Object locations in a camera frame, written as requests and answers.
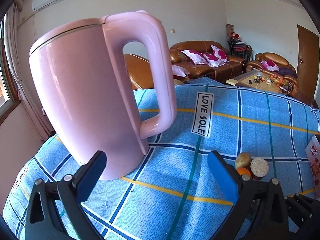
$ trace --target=screw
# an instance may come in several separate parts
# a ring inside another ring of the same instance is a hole
[[[250,177],[249,177],[249,175],[247,175],[247,174],[243,174],[243,175],[241,176],[241,178],[242,178],[242,180],[244,180],[244,181],[250,180]]]
[[[279,180],[277,180],[276,178],[273,178],[271,181],[272,181],[272,183],[274,185],[278,185],[279,184]]]
[[[36,181],[35,181],[35,184],[36,185],[40,185],[42,183],[42,179],[37,179]]]
[[[64,181],[70,181],[70,180],[72,180],[72,175],[68,174],[68,175],[64,176],[64,177],[63,177],[63,180],[64,180]]]

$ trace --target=kettle lid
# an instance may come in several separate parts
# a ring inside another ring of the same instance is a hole
[[[30,53],[29,56],[31,56],[31,54],[40,46],[42,46],[44,43],[46,43],[47,41],[51,40],[52,38],[77,29],[77,28],[81,28],[81,27],[85,27],[85,26],[91,26],[91,25],[102,25],[105,23],[107,16],[101,17],[101,18],[91,18],[91,19],[82,19],[82,20],[77,20],[71,23],[67,23],[64,25],[61,25],[49,32],[47,32],[45,35],[43,35],[41,38],[39,38],[31,47],[30,49]]]

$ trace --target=potato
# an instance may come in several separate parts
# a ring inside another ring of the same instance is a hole
[[[251,157],[248,153],[239,153],[236,158],[236,169],[243,167],[248,168],[250,166]]]

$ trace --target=orange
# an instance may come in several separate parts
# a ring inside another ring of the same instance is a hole
[[[240,174],[240,176],[243,175],[243,174],[247,174],[250,178],[252,178],[251,172],[246,168],[240,167],[240,168],[237,169],[237,171]]]

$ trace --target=window frame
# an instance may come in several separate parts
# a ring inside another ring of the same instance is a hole
[[[18,97],[17,89],[13,77],[9,70],[7,57],[4,49],[3,22],[0,22],[0,71],[4,86],[9,94],[9,100],[0,106],[0,125],[9,116],[9,114],[21,103]]]

